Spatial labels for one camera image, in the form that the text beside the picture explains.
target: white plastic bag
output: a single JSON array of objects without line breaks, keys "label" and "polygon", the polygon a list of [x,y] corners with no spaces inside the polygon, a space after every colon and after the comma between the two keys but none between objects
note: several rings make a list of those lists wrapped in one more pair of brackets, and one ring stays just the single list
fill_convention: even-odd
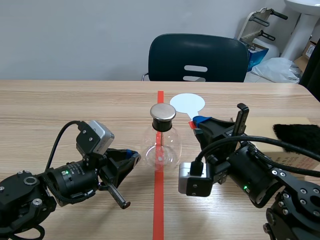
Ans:
[{"label": "white plastic bag", "polygon": [[274,57],[254,66],[252,73],[274,83],[296,84],[300,79],[290,71],[292,63],[286,58]]}]

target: floor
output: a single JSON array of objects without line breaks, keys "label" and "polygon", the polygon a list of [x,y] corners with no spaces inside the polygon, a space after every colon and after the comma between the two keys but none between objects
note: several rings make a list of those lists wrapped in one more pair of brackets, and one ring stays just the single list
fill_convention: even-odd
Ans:
[{"label": "floor", "polygon": [[245,79],[244,79],[244,82],[245,83],[274,83],[264,77],[261,77],[261,76],[258,76],[258,75],[255,75],[251,72],[247,72],[246,73],[246,76],[245,76]]}]

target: white round sign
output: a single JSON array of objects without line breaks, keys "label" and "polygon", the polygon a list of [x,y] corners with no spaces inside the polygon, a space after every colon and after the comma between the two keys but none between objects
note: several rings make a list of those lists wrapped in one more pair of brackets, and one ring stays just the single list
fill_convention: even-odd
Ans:
[{"label": "white round sign", "polygon": [[172,105],[177,112],[188,114],[192,120],[195,116],[199,115],[198,112],[205,107],[206,103],[199,95],[182,93],[171,98],[170,105]]}]

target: silver lid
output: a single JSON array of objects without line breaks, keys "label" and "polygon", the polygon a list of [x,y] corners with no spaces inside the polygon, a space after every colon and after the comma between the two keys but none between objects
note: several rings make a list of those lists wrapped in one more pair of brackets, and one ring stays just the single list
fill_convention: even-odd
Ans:
[{"label": "silver lid", "polygon": [[176,109],[167,103],[158,103],[150,109],[150,115],[160,122],[168,122],[175,118]]}]

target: blue tape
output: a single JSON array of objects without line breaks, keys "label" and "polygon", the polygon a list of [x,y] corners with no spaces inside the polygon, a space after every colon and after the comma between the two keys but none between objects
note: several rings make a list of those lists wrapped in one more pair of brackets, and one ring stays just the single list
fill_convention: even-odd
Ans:
[{"label": "blue tape", "polygon": [[199,128],[199,124],[200,124],[200,123],[203,123],[203,122],[205,122],[205,121],[207,121],[207,120],[209,120],[209,119],[211,119],[211,117],[195,116],[195,117],[193,118],[193,123],[194,123],[194,125],[195,125],[197,128]]},{"label": "blue tape", "polygon": [[126,150],[126,155],[125,155],[125,159],[129,159],[133,156],[133,153],[130,149]]}]

